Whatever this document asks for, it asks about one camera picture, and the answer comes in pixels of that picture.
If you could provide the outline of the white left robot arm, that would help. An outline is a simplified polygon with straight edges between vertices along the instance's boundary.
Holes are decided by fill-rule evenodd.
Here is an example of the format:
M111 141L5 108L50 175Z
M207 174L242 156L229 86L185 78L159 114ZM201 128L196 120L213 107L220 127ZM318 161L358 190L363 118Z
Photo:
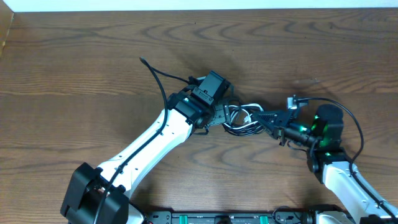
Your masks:
M127 148L97 167L84 162L72 174L60 213L69 223L144 223L129 200L143 178L197 129L226 121L234 86L214 71L167 99L154 123Z

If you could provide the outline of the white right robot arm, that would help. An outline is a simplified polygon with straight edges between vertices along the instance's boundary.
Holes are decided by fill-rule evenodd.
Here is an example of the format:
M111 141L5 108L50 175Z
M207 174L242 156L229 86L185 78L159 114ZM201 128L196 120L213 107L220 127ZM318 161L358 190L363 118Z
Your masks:
M347 109L332 101L320 105L313 123L306 126L296 122L299 107L306 102L302 99L286 111L261 111L253 116L280 145L294 142L307 148L310 172L336 195L355 223L397 223L397 207L366 181L341 146Z

